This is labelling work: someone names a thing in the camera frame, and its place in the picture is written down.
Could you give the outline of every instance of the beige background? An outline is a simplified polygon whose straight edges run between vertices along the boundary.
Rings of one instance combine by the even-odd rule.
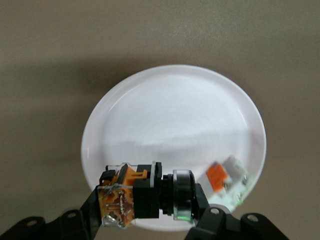
[[[234,215],[262,213],[291,240],[320,239],[320,1],[0,6],[0,233],[85,201],[82,133],[111,87],[150,67],[189,64],[236,82],[264,120],[265,167]],[[96,239],[185,234],[104,228]]]

